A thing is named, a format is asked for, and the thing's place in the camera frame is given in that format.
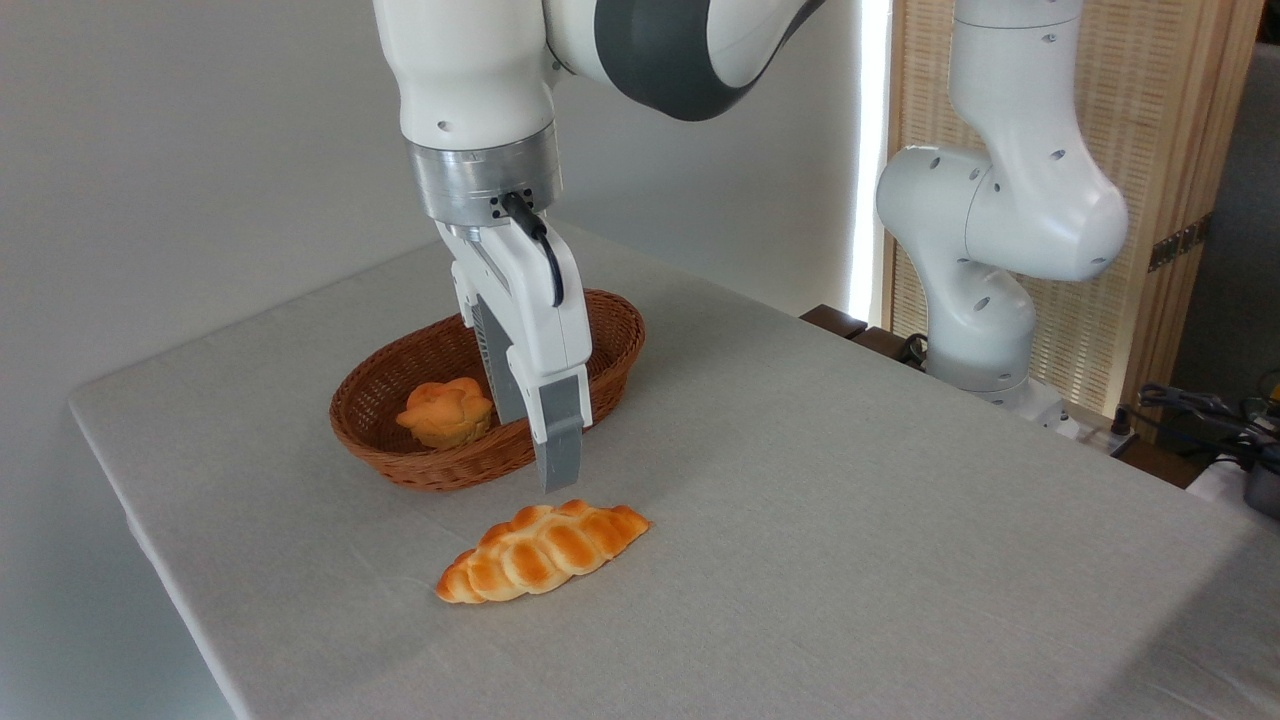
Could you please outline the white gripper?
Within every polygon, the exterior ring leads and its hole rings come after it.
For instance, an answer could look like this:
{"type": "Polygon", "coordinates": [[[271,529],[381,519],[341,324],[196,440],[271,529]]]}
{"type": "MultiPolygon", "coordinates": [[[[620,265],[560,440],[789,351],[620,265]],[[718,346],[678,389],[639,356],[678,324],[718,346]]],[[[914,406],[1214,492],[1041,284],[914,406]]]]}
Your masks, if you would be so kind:
{"type": "Polygon", "coordinates": [[[582,432],[593,424],[584,365],[593,343],[572,251],[547,229],[563,286],[556,304],[545,252],[512,220],[493,227],[438,222],[436,228],[454,258],[456,297],[463,323],[474,324],[500,423],[527,420],[544,492],[572,486],[582,432]],[[518,350],[509,350],[513,345],[518,350]]]}

